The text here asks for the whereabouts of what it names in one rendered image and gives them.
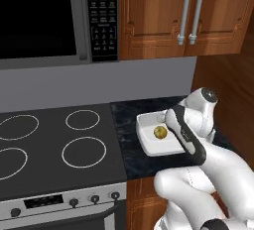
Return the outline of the wooden cupboard door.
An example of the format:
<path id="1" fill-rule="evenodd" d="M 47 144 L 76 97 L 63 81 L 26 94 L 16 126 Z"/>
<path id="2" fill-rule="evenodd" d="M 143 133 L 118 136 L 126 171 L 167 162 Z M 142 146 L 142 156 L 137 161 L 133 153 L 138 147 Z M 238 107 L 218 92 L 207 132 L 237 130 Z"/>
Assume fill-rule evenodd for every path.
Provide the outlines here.
<path id="1" fill-rule="evenodd" d="M 196 1 L 191 8 L 196 10 Z M 239 54 L 254 0 L 202 0 L 196 41 L 186 42 L 186 56 Z"/>
<path id="2" fill-rule="evenodd" d="M 178 58 L 185 0 L 119 0 L 121 60 Z"/>

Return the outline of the tall wooden side panel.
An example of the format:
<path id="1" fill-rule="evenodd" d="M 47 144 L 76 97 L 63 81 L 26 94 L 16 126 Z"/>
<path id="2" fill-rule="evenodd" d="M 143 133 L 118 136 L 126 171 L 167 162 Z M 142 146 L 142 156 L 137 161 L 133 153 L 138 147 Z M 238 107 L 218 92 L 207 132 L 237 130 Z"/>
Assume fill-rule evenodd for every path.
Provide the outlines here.
<path id="1" fill-rule="evenodd" d="M 216 92 L 215 123 L 254 170 L 254 10 L 239 54 L 197 58 L 192 90 L 200 87 Z"/>

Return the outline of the black and grey microwave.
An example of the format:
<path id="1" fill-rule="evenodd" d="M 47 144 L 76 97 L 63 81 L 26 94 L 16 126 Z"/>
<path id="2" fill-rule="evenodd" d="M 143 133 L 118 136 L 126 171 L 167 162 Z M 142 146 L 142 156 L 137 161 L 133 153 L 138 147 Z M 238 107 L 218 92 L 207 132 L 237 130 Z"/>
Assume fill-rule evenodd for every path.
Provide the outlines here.
<path id="1" fill-rule="evenodd" d="M 118 0 L 0 0 L 0 69 L 119 60 Z"/>

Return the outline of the wooden base cupboard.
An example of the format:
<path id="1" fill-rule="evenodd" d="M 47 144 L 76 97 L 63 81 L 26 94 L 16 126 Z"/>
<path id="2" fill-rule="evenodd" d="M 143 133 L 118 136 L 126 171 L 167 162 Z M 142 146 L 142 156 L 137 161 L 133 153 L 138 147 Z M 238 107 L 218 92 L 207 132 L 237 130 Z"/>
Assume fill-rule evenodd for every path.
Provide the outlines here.
<path id="1" fill-rule="evenodd" d="M 127 181 L 126 230 L 154 230 L 167 209 L 167 200 L 154 189 L 154 178 Z"/>

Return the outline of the white tupperware container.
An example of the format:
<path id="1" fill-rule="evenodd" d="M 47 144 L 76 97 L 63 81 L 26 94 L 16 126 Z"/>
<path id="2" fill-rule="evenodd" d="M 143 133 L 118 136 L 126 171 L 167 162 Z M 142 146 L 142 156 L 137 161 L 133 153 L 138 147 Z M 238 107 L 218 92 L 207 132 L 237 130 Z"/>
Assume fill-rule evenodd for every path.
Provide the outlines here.
<path id="1" fill-rule="evenodd" d="M 145 154 L 149 157 L 181 154 L 181 147 L 175 135 L 168 129 L 165 123 L 166 110 L 139 114 L 136 117 L 136 133 Z M 165 139 L 157 139 L 154 129 L 164 126 L 168 135 Z"/>

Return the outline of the yellow-green round avocado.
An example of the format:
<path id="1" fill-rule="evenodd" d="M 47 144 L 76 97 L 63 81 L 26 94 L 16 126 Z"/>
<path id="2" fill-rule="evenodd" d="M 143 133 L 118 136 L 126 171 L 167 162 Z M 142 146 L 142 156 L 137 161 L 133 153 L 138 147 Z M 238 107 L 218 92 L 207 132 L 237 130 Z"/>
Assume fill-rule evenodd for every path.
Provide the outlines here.
<path id="1" fill-rule="evenodd" d="M 164 126 L 157 126 L 154 129 L 154 136 L 157 139 L 160 139 L 160 140 L 165 139 L 167 135 L 168 135 L 168 131 Z"/>

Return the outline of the black hob stove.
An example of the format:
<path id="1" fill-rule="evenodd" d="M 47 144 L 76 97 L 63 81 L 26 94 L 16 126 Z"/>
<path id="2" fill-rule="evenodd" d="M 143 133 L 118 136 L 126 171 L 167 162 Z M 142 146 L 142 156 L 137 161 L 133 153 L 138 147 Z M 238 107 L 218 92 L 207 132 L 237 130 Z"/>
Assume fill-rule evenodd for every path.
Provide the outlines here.
<path id="1" fill-rule="evenodd" d="M 0 221 L 73 209 L 76 198 L 76 208 L 118 205 L 115 229 L 126 230 L 126 193 L 109 105 L 0 113 Z M 12 217 L 13 208 L 21 214 Z"/>

